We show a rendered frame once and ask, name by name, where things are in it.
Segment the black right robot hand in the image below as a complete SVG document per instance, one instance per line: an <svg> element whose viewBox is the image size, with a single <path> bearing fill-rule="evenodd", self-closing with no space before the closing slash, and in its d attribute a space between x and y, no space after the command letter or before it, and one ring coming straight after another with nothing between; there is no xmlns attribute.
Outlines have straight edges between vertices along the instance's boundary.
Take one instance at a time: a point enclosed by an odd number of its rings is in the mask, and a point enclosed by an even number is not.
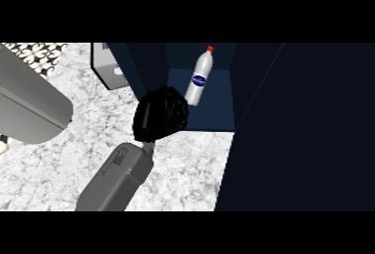
<svg viewBox="0 0 375 254"><path fill-rule="evenodd" d="M133 117L133 136L139 142L155 142L184 129L187 101L173 86L147 91L140 98Z"/></svg>

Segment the dark blue cabinet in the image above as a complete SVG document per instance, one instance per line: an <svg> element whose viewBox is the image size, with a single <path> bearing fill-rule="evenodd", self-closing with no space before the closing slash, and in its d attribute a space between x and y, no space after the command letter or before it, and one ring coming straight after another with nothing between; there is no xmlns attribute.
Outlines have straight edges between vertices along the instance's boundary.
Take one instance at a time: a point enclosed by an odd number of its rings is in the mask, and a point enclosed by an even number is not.
<svg viewBox="0 0 375 254"><path fill-rule="evenodd" d="M187 89L196 60L214 48L212 68L199 104L189 108L189 131L233 132L266 79L280 43L110 43L133 93L162 86Z"/></svg>

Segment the white plastic water bottle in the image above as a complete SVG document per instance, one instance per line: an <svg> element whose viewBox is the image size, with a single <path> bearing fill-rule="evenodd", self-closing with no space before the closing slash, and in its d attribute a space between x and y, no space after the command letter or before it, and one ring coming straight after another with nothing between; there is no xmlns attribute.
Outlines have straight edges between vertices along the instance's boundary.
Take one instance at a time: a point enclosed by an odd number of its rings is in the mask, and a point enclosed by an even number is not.
<svg viewBox="0 0 375 254"><path fill-rule="evenodd" d="M187 104L192 106L196 106L199 104L201 95L214 63L212 53L214 47L208 46L205 53L199 56L196 60L193 74L184 93L184 99L187 101Z"/></svg>

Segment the dark blue cabinet door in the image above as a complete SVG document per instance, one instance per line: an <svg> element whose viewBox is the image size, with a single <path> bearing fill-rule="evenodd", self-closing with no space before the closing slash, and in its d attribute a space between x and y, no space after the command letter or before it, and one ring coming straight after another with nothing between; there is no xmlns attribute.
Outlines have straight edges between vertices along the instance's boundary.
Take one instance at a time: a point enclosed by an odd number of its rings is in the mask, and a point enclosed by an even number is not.
<svg viewBox="0 0 375 254"><path fill-rule="evenodd" d="M282 47L233 136L215 209L375 210L375 43Z"/></svg>

